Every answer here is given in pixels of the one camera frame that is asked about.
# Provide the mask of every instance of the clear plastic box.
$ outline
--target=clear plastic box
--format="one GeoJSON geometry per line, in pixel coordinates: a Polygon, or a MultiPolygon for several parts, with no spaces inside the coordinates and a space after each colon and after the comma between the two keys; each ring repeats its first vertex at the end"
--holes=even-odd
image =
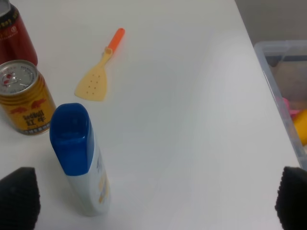
{"type": "Polygon", "coordinates": [[[283,101],[307,109],[307,40],[259,42],[254,48],[299,164],[307,170],[306,152],[283,101]]]}

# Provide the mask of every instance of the gray floor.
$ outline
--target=gray floor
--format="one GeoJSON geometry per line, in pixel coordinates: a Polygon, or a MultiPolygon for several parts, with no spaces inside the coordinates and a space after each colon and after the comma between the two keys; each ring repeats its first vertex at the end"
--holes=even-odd
{"type": "Polygon", "coordinates": [[[307,40],[307,0],[235,0],[252,44],[307,40]]]}

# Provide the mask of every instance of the pink object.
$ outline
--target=pink object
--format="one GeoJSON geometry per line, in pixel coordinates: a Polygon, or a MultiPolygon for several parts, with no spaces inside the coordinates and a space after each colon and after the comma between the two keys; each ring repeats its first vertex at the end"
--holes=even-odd
{"type": "Polygon", "coordinates": [[[287,109],[289,111],[289,114],[290,114],[291,118],[295,117],[301,111],[301,110],[290,109],[290,103],[289,103],[289,101],[287,99],[283,98],[283,102],[287,106],[287,109]]]}

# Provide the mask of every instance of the white bottle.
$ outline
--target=white bottle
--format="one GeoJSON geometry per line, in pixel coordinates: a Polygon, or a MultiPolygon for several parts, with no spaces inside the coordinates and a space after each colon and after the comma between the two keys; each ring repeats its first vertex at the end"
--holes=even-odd
{"type": "Polygon", "coordinates": [[[109,182],[91,120],[81,104],[63,104],[55,110],[50,142],[86,215],[107,212],[109,182]]]}

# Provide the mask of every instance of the yellow spatula head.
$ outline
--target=yellow spatula head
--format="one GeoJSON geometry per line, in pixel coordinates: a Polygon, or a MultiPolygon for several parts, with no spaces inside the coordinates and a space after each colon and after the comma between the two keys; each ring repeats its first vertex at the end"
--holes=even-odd
{"type": "Polygon", "coordinates": [[[79,82],[75,90],[77,97],[90,101],[102,101],[104,99],[107,89],[105,63],[111,56],[112,50],[106,48],[101,61],[79,82]]]}

